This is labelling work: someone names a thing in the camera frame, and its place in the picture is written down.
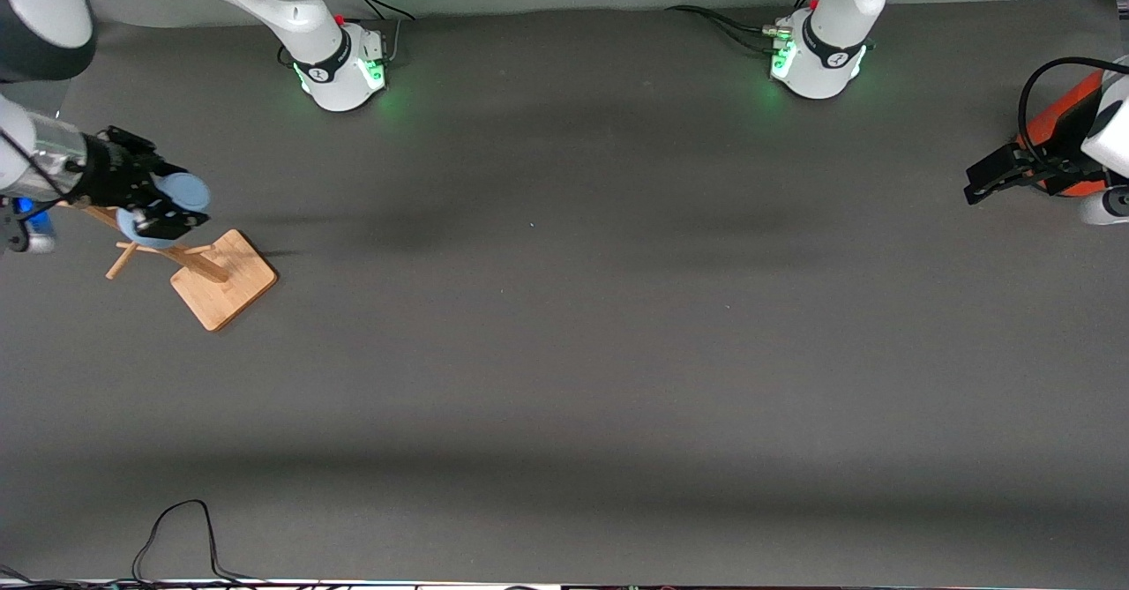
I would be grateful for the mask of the wooden mug tree stand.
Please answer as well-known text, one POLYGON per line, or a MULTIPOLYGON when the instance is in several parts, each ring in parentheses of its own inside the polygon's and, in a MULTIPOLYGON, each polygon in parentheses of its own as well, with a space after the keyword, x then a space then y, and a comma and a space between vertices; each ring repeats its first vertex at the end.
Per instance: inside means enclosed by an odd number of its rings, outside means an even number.
POLYGON ((266 257, 238 229, 196 247, 149 247, 133 237, 125 237, 116 247, 119 257, 105 278, 115 280, 138 253, 175 262, 178 268, 169 283, 207 332, 225 328, 279 280, 266 257))

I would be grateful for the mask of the light blue cup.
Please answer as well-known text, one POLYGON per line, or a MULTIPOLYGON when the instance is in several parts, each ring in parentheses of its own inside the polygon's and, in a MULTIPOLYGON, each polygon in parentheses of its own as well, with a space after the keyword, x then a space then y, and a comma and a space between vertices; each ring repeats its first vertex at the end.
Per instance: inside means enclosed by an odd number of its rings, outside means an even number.
MULTIPOLYGON (((189 211, 205 213, 211 204, 211 192, 208 190, 208 185, 205 185, 203 180, 198 179, 196 176, 190 175, 190 173, 189 175, 172 175, 169 177, 164 177, 164 179, 159 177, 159 179, 154 183, 154 188, 160 191, 161 195, 169 200, 169 205, 180 205, 189 209, 189 211)), ((131 241, 140 244, 142 247, 156 250, 166 250, 172 247, 177 247, 184 237, 181 237, 181 239, 176 241, 164 241, 146 239, 145 237, 138 236, 132 228, 132 211, 124 208, 117 209, 116 211, 116 227, 120 229, 120 232, 124 234, 131 241)))

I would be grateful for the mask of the grey table cloth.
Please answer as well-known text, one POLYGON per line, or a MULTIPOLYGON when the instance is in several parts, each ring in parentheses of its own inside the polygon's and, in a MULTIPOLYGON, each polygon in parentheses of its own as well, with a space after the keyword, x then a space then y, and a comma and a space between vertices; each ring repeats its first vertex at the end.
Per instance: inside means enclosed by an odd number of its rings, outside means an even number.
POLYGON ((316 108, 262 26, 108 25, 62 117, 213 188, 221 332, 54 213, 0 259, 0 563, 124 576, 1129 585, 1129 228, 965 168, 1113 0, 895 5, 833 102, 688 14, 421 19, 316 108))

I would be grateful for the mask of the orange cylindrical can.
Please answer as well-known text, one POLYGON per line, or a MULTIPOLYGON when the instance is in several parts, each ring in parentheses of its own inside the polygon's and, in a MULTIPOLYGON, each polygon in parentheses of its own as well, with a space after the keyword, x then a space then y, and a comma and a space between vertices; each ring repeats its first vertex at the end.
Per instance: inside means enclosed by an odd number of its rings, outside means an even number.
MULTIPOLYGON (((1099 112, 1103 95, 1103 71, 1092 71, 1048 108, 1029 120, 1029 139, 1043 144, 1052 139, 1073 139, 1088 135, 1099 112)), ((1103 188, 1106 175, 1103 170, 1103 188)), ((1094 192, 1044 192, 1049 196, 1083 199, 1094 192)))

